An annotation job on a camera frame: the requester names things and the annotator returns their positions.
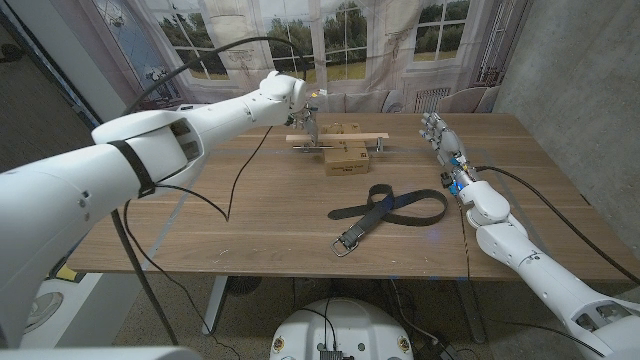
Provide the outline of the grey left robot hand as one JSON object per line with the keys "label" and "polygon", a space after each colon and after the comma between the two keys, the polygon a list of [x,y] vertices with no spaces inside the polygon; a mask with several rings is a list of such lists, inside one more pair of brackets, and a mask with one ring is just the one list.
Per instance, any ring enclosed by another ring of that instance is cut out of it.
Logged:
{"label": "grey left robot hand", "polygon": [[316,123],[316,107],[306,103],[300,111],[288,115],[286,126],[294,129],[305,130],[310,139],[306,145],[316,146],[318,144],[318,127]]}

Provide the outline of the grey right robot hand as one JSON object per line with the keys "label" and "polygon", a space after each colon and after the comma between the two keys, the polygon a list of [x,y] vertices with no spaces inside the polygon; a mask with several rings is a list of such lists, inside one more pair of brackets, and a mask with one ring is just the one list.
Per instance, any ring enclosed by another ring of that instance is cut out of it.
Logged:
{"label": "grey right robot hand", "polygon": [[454,166],[468,163],[464,145],[437,112],[424,113],[421,122],[425,129],[419,133],[431,145],[444,168],[450,171]]}

